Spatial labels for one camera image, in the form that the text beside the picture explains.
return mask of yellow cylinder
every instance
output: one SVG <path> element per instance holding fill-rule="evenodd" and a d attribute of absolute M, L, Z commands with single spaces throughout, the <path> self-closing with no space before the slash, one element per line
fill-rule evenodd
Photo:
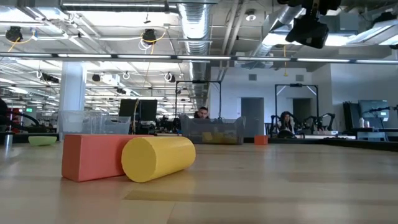
<path fill-rule="evenodd" d="M 122 152 L 124 173 L 143 183 L 190 167 L 195 146 L 185 137 L 141 137 L 130 140 Z"/>

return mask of yellow cable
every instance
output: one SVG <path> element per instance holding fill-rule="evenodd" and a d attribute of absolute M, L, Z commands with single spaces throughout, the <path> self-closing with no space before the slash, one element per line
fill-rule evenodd
<path fill-rule="evenodd" d="M 9 41 L 8 40 L 8 42 L 11 42 L 11 43 L 15 43 L 15 44 L 26 44 L 26 43 L 28 43 L 29 41 L 31 41 L 32 40 L 32 38 L 30 38 L 29 40 L 25 40 L 25 41 L 23 41 L 23 42 L 13 42 L 13 41 Z"/>
<path fill-rule="evenodd" d="M 155 49 L 155 44 L 152 44 L 152 50 L 150 51 L 150 54 L 154 53 L 154 49 Z M 149 67 L 150 67 L 150 62 L 148 64 L 148 69 L 147 69 L 147 72 L 145 74 L 144 83 L 142 84 L 142 89 L 141 90 L 143 90 L 144 87 L 145 87 L 145 82 L 147 81 Z M 139 102 L 139 98 L 137 98 L 136 104 L 134 105 L 134 118 L 132 120 L 132 130 L 133 130 L 134 133 L 136 132 L 136 111 L 137 111 L 137 107 L 138 107 L 138 102 Z"/>
<path fill-rule="evenodd" d="M 284 56 L 286 57 L 286 45 L 284 46 Z M 285 62 L 285 73 L 284 73 L 285 77 L 289 76 L 286 71 L 287 71 L 287 62 Z"/>
<path fill-rule="evenodd" d="M 8 52 L 12 51 L 12 49 L 15 47 L 15 45 L 18 43 L 18 40 L 20 39 L 20 37 L 17 38 L 17 40 L 15 42 L 10 41 L 11 43 L 14 43 L 10 49 L 8 49 Z"/>
<path fill-rule="evenodd" d="M 141 39 L 143 40 L 143 41 L 145 41 L 145 42 L 148 42 L 148 43 L 153 43 L 153 42 L 157 42 L 158 40 L 161 40 L 163 37 L 164 37 L 164 35 L 166 35 L 166 31 L 163 33 L 163 35 L 161 36 L 161 37 L 159 37 L 158 39 L 156 39 L 156 40 L 146 40 L 146 39 L 144 39 L 142 36 L 143 36 L 144 34 L 141 34 Z"/>

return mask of foam block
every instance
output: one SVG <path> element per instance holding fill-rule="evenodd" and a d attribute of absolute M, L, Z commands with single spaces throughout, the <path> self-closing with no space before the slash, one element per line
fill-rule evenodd
<path fill-rule="evenodd" d="M 256 135 L 254 137 L 254 145 L 265 146 L 266 144 L 268 144 L 268 136 Z"/>
<path fill-rule="evenodd" d="M 195 146 L 185 137 L 143 137 L 125 145 L 122 166 L 131 180 L 143 183 L 186 169 L 195 157 Z"/>
<path fill-rule="evenodd" d="M 62 176 L 75 182 L 124 175 L 121 155 L 126 143 L 147 135 L 67 134 Z"/>

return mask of black camera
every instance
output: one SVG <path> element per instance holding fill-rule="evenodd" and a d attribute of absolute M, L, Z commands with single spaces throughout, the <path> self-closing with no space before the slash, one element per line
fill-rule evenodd
<path fill-rule="evenodd" d="M 341 0 L 278 0 L 290 7 L 301 5 L 306 13 L 301 18 L 294 19 L 293 29 L 287 34 L 286 41 L 296 41 L 302 45 L 323 48 L 328 38 L 329 28 L 320 23 L 319 15 L 326 15 L 328 10 L 337 10 Z"/>

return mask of person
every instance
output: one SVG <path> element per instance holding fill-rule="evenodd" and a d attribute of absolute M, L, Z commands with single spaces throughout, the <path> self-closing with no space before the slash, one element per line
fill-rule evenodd
<path fill-rule="evenodd" d="M 0 97 L 0 132 L 4 132 L 7 129 L 6 119 L 7 119 L 7 103 Z"/>
<path fill-rule="evenodd" d="M 278 121 L 278 129 L 290 131 L 294 134 L 294 122 L 293 119 L 290 117 L 290 112 L 285 111 L 280 115 L 280 121 Z"/>
<path fill-rule="evenodd" d="M 209 118 L 209 111 L 206 107 L 202 106 L 199 108 L 198 111 L 195 112 L 193 115 L 193 118 L 199 118 L 199 119 L 208 119 Z"/>

